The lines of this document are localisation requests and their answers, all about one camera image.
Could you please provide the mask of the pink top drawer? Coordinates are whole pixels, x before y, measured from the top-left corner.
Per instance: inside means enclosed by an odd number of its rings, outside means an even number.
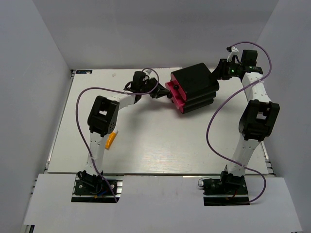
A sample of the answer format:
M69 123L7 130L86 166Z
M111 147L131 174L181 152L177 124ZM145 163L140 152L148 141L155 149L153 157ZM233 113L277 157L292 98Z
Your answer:
M173 85L173 89L178 90L179 89L179 82L177 81L177 79L173 73L171 73L171 82Z

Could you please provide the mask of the black drawer organizer cabinet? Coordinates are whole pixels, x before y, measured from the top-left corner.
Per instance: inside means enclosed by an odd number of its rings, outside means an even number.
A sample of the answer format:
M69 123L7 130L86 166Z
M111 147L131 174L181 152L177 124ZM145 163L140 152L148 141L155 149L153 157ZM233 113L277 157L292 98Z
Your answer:
M171 72L186 94L184 114L210 105L214 102L219 82L211 77L204 63L198 63Z

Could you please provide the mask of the orange makeup compact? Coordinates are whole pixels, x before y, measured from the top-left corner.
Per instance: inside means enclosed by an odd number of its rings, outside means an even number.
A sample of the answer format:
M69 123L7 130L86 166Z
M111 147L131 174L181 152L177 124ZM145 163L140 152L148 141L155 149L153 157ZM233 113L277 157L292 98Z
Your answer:
M119 130L114 130L112 133L109 134L106 144L105 144L105 149L110 149L112 143L114 142Z

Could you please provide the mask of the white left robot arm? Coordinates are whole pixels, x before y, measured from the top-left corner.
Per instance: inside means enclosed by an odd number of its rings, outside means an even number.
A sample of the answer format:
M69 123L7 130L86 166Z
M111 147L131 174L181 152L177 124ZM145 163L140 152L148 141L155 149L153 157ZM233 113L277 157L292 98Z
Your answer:
M158 99L169 95L158 78L144 71L136 71L123 91L110 97L97 96L87 119L90 131L89 152L84 171L89 175L103 173L103 159L107 139L114 132L119 110L137 103L143 95Z

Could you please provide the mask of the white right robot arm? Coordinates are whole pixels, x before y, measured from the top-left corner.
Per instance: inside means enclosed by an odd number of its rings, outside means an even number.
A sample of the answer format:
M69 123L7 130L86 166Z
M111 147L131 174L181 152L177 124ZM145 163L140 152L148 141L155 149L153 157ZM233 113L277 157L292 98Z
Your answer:
M257 146L272 133L280 106L268 97L263 71L257 66L258 53L244 50L241 59L239 50L228 47L229 56L221 59L212 75L218 80L238 77L242 83L248 104L239 121L239 141L233 157L221 173L219 187L224 193L232 193L244 181L245 168Z

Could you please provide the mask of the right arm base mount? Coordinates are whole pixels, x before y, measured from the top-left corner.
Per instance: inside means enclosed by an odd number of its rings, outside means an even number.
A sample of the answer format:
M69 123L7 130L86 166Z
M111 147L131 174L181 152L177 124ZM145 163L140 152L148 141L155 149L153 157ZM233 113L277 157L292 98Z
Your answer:
M204 206L250 205L245 179L234 184L224 179L203 177L198 180L198 187L203 190Z

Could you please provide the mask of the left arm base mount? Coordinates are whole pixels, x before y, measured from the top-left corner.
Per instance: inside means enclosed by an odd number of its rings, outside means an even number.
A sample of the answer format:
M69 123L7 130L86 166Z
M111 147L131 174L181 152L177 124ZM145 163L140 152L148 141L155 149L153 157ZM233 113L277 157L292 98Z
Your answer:
M76 175L71 202L117 203L121 197L123 178L106 177L108 183L98 175L79 171Z

